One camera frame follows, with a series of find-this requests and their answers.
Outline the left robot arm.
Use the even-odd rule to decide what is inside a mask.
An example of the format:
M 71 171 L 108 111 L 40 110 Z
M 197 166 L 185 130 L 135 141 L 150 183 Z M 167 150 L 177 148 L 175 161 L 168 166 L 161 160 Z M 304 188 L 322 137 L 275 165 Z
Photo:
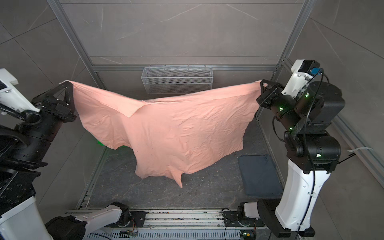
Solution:
M 73 84 L 64 82 L 35 97 L 25 110 L 23 96 L 1 103 L 1 111 L 19 119 L 15 128 L 1 127 L 1 239 L 81 240 L 106 227 L 126 227 L 130 208 L 114 202 L 88 215 L 56 217 L 44 223 L 36 204 L 33 181 L 45 167 L 43 158 L 64 123 L 76 119 Z

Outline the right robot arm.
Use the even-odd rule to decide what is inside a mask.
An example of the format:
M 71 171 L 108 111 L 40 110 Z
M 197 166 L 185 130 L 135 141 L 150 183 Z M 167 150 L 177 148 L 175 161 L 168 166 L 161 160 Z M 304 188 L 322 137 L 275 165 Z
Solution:
M 260 221 L 278 238 L 313 237 L 312 211 L 341 156 L 341 145 L 327 128 L 345 107 L 342 91 L 330 83 L 311 81 L 289 95 L 283 85 L 263 80 L 257 102 L 285 128 L 288 176 L 281 198 L 240 204 L 238 220 L 241 224 Z

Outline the pink graphic t-shirt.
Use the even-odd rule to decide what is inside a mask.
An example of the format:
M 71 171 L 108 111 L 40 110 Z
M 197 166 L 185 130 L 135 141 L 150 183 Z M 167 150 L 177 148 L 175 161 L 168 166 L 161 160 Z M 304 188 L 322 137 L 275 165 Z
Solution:
M 152 100 L 135 100 L 73 82 L 83 127 L 104 146 L 130 147 L 136 175 L 170 178 L 205 169 L 243 148 L 259 109 L 259 82 Z

